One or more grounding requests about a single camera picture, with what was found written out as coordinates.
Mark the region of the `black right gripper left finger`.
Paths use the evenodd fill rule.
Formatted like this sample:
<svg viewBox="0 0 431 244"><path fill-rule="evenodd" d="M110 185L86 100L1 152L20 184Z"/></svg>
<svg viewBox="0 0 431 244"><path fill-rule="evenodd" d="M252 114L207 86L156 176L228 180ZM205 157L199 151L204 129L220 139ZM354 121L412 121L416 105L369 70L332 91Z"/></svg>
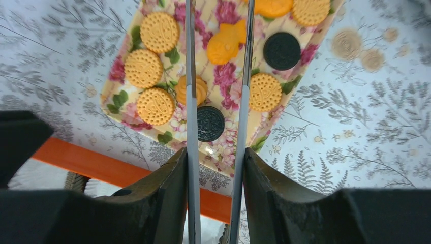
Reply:
<svg viewBox="0 0 431 244"><path fill-rule="evenodd" d="M111 196L1 191L1 243L181 243L187 150Z"/></svg>

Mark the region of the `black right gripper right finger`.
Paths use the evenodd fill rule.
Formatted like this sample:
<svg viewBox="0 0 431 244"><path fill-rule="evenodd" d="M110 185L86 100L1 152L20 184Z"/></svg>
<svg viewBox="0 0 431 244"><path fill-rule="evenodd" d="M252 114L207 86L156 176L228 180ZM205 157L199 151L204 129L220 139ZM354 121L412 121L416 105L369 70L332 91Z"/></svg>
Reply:
<svg viewBox="0 0 431 244"><path fill-rule="evenodd" d="M328 196L244 156L251 243L430 243L430 190L341 189Z"/></svg>

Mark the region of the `metal tongs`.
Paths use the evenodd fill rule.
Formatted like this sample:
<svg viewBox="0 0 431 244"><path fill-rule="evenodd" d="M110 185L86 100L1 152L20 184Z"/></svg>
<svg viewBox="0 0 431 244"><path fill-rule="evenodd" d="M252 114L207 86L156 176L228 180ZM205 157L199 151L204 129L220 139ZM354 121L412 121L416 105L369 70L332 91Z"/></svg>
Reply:
<svg viewBox="0 0 431 244"><path fill-rule="evenodd" d="M238 243L243 185L243 170L247 138L249 99L251 97L251 71L254 43L255 1L248 3L247 34L243 65L242 94L237 132L237 150L232 191L229 243ZM186 107L187 107L187 156L188 156L188 231L189 242L201 242L200 188L198 158L197 94L195 70L195 2L186 1Z"/></svg>

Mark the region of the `floral cookie tray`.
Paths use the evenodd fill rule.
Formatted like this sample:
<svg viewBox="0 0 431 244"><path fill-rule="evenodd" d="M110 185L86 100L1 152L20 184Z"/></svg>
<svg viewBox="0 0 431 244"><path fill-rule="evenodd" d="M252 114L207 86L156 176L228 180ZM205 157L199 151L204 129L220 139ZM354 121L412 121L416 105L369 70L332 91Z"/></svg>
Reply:
<svg viewBox="0 0 431 244"><path fill-rule="evenodd" d="M254 151L259 151L263 147L342 4L342 1L331 1L328 16L316 27L303 27L297 24L290 14L276 19L255 17L252 74L273 75L281 85L282 95L277 106L269 111L249 111L246 145ZM199 160L202 165L222 175L233 176L244 50L241 49L237 57L226 64L216 66L207 59L206 45L220 23L236 22L239 18L246 18L247 5L244 1L197 1L195 7L196 72L208 87L204 104L217 108L225 118L225 129L218 139L199 143ZM172 118L163 125L155 126L145 122L139 116L137 107L143 88L129 75L130 69L126 65L131 52L141 52L146 48L142 42L141 24L152 12L165 12L171 15L179 28L183 29L185 1L142 1L101 91L100 106L113 120L161 145L179 150L186 145L185 105L176 103ZM263 57L266 39L282 31L292 34L299 41L301 48L298 64L286 71L270 67Z"/></svg>

